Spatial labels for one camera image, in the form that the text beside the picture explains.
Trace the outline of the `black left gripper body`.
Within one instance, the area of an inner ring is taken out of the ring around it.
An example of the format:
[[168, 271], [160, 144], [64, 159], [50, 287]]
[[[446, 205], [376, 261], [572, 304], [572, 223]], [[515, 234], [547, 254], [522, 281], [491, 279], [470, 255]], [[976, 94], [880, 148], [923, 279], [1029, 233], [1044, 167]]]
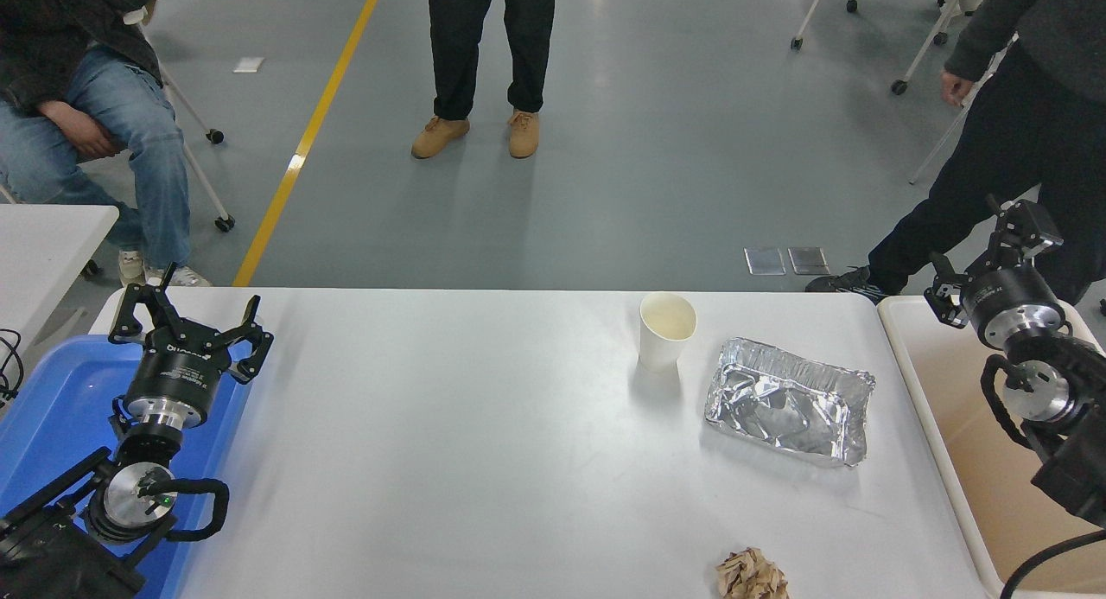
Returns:
[[194, 411], [209, 411], [216, 398], [219, 379], [232, 362], [229, 348], [212, 354], [200, 347], [182, 347], [173, 338], [143, 339], [143, 356], [128, 386], [128, 411], [158, 399], [188, 404]]

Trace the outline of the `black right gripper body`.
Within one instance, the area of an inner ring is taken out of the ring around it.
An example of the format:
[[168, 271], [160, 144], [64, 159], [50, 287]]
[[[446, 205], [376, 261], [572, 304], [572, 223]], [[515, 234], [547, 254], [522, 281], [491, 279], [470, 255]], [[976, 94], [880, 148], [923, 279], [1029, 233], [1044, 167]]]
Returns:
[[1058, 332], [1065, 312], [1035, 267], [998, 269], [972, 277], [960, 295], [977, 334]]

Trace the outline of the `person's hand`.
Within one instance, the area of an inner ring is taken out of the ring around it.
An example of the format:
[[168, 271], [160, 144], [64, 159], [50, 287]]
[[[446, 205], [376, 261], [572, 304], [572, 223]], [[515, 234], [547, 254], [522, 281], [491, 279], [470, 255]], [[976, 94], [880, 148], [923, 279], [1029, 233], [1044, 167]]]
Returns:
[[947, 70], [940, 73], [939, 83], [941, 99], [954, 107], [963, 107], [966, 99], [975, 88], [975, 80], [961, 78]]

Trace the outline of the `seated person's right hand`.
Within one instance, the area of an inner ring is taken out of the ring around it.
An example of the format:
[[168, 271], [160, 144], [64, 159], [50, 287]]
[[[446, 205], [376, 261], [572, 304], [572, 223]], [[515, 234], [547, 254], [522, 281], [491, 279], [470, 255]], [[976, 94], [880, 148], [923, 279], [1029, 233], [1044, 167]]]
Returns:
[[36, 106], [36, 111], [59, 127], [82, 159], [107, 158], [125, 150], [125, 145], [103, 124], [63, 99], [44, 99]]

